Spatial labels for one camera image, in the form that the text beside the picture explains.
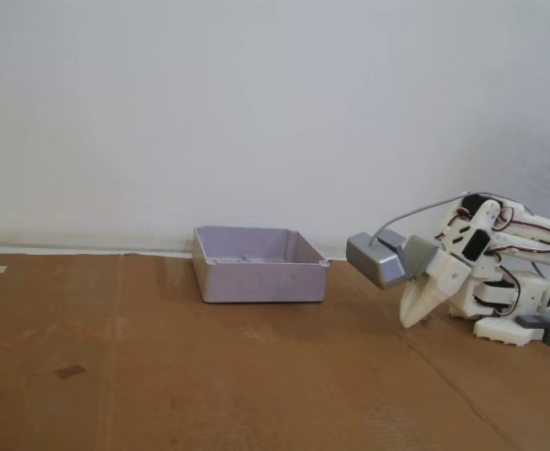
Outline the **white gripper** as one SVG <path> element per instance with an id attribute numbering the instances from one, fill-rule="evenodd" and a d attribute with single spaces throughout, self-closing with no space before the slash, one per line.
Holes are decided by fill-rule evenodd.
<path id="1" fill-rule="evenodd" d="M 469 276 L 469 266 L 460 259 L 438 250 L 425 274 L 406 284 L 400 304 L 400 320 L 411 328 L 427 317 L 447 297 L 456 294 Z"/>

